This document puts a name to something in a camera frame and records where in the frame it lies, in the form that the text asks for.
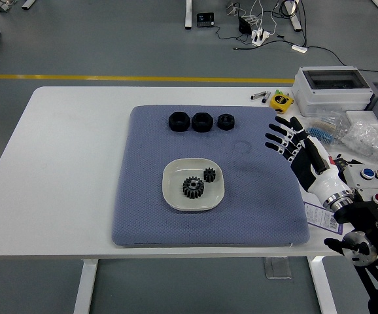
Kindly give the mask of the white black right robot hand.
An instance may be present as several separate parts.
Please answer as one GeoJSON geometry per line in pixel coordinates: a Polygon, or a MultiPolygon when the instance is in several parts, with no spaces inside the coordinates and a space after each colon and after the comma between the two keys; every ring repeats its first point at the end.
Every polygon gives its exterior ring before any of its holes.
{"type": "Polygon", "coordinates": [[[324,208],[333,212],[353,202],[353,192],[339,178],[339,170],[320,141],[309,135],[299,120],[275,118],[277,125],[266,133],[266,147],[281,154],[289,163],[300,186],[314,194],[324,208]]]}

